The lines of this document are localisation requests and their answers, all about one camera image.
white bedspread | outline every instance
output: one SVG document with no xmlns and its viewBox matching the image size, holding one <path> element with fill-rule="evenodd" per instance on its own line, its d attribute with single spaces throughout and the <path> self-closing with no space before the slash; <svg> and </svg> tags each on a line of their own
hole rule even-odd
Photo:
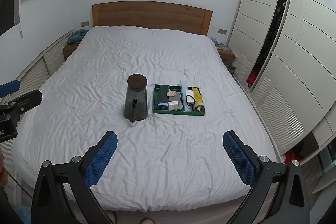
<svg viewBox="0 0 336 224">
<path fill-rule="evenodd" d="M 134 73 L 148 79 L 148 117 L 132 124 L 123 110 Z M 153 114 L 154 85 L 182 79 L 200 88 L 205 116 Z M 188 210 L 246 194 L 250 187 L 223 148 L 228 130 L 276 160 L 258 115 L 205 36 L 94 27 L 40 91 L 41 105 L 18 126 L 13 154 L 19 174 L 33 187 L 44 160 L 68 162 L 114 131 L 118 148 L 91 187 L 105 209 Z"/>
</svg>

wooden nightstand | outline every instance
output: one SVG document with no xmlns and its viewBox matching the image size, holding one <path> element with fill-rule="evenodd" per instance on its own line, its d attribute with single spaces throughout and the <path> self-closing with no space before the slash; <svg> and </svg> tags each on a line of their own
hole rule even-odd
<svg viewBox="0 0 336 224">
<path fill-rule="evenodd" d="M 74 50 L 77 49 L 78 46 L 79 46 L 79 43 L 66 45 L 63 48 L 64 59 L 67 60 L 70 54 L 72 54 Z"/>
<path fill-rule="evenodd" d="M 236 56 L 232 51 L 223 51 L 219 49 L 217 49 L 217 51 L 223 62 L 232 65 L 233 60 L 235 59 Z"/>
</svg>

wall outlet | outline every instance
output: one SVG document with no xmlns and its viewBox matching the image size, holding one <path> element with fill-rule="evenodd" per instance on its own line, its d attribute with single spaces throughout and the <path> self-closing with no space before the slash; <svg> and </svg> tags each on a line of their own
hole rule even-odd
<svg viewBox="0 0 336 224">
<path fill-rule="evenodd" d="M 81 27 L 86 27 L 86 26 L 89 26 L 89 22 L 88 21 L 81 22 Z"/>
<path fill-rule="evenodd" d="M 221 33 L 221 34 L 226 34 L 227 30 L 223 30 L 223 29 L 219 29 L 218 30 L 218 33 Z"/>
</svg>

textured blue pad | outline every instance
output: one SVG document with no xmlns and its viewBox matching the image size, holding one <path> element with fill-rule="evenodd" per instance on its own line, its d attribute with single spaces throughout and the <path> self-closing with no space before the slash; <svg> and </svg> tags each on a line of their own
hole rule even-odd
<svg viewBox="0 0 336 224">
<path fill-rule="evenodd" d="M 19 88 L 20 88 L 19 80 L 14 80 L 12 82 L 0 86 L 0 99 L 15 91 L 18 91 Z"/>
<path fill-rule="evenodd" d="M 92 158 L 85 171 L 85 184 L 90 188 L 96 185 L 103 174 L 107 164 L 114 151 L 117 149 L 118 139 L 115 133 L 106 139 L 103 145 L 98 150 L 97 154 Z"/>
<path fill-rule="evenodd" d="M 253 187 L 256 182 L 254 165 L 249 161 L 241 147 L 229 132 L 223 136 L 223 146 L 235 166 L 241 180 Z"/>
</svg>

human hand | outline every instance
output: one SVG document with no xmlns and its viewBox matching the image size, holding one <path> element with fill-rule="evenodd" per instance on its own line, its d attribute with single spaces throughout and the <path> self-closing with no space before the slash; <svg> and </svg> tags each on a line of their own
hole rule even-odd
<svg viewBox="0 0 336 224">
<path fill-rule="evenodd" d="M 7 182 L 7 170 L 3 167 L 3 154 L 0 148 L 0 187 L 5 186 Z"/>
</svg>

